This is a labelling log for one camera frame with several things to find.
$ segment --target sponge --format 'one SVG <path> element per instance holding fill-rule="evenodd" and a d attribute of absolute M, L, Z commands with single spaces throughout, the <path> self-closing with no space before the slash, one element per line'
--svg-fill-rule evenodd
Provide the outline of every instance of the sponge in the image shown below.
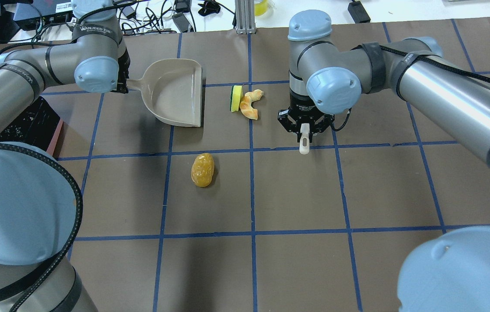
<path fill-rule="evenodd" d="M 231 102 L 229 109 L 230 111 L 237 112 L 239 110 L 239 102 L 241 102 L 241 97 L 243 96 L 243 86 L 234 85 L 231 87 Z"/>

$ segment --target roll of yellow tape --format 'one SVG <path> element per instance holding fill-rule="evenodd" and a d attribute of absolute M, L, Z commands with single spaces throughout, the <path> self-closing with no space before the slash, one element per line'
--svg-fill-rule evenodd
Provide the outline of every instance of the roll of yellow tape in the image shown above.
<path fill-rule="evenodd" d="M 261 16 L 268 10 L 268 0 L 254 0 L 254 16 Z"/>

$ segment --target dustpan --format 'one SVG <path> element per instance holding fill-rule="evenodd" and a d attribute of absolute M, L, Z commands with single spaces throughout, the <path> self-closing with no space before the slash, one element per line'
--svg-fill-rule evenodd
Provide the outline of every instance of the dustpan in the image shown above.
<path fill-rule="evenodd" d="M 127 86 L 141 92 L 144 104 L 161 122 L 178 127 L 200 127 L 202 67 L 192 59 L 163 59 L 150 65 L 143 77 Z"/>

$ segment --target barcode sticker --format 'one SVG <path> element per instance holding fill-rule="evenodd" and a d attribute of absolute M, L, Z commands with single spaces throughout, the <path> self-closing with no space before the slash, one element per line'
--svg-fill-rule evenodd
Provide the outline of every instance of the barcode sticker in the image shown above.
<path fill-rule="evenodd" d="M 71 2 L 59 3 L 56 5 L 56 12 L 67 12 L 71 11 Z"/>

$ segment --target white surface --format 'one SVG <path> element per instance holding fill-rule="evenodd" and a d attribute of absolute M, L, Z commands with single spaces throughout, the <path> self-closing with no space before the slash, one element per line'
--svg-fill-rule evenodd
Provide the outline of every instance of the white surface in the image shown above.
<path fill-rule="evenodd" d="M 163 0 L 150 0 L 139 5 L 137 18 L 147 19 L 144 8 L 149 7 L 160 16 Z M 233 15 L 222 8 L 219 14 L 202 17 L 198 14 L 201 0 L 191 0 L 191 9 L 197 24 L 197 31 L 229 30 L 233 28 Z M 219 0 L 219 3 L 235 10 L 235 0 Z M 332 24 L 354 23 L 347 11 L 349 0 L 270 0 L 271 8 L 256 18 L 256 26 L 286 27 L 291 17 L 302 10 L 323 10 L 327 12 Z M 363 0 L 362 4 L 371 17 L 372 22 L 398 22 L 403 20 L 445 20 L 449 18 L 475 18 L 490 16 L 490 0 Z M 185 14 L 189 23 L 193 23 L 191 15 Z M 173 22 L 164 19 L 164 26 L 177 30 Z M 19 32 L 13 39 L 30 38 L 34 32 Z M 43 40 L 70 39 L 67 27 L 55 27 L 47 32 Z"/>

